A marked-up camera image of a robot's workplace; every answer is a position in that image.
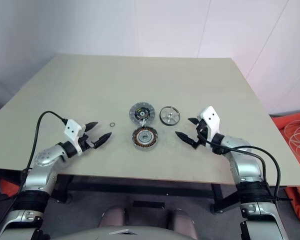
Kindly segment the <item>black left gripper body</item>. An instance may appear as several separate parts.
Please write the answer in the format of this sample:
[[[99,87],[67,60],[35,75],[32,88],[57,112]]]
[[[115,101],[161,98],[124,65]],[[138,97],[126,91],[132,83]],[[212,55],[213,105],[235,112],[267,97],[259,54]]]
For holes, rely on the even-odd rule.
[[[90,137],[87,135],[87,132],[92,130],[94,126],[87,126],[83,132],[79,134],[79,146],[82,151],[86,151],[88,149],[96,149],[96,143],[92,142]]]

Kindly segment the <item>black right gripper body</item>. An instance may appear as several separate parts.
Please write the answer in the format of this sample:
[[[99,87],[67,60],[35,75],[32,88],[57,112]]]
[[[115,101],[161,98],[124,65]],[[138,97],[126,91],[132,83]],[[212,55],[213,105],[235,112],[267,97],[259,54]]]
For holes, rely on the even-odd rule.
[[[199,125],[196,125],[197,131],[197,144],[193,146],[194,149],[198,148],[199,146],[204,146],[206,148],[211,148],[212,146],[209,144],[208,141],[208,125],[202,119],[199,122]]]

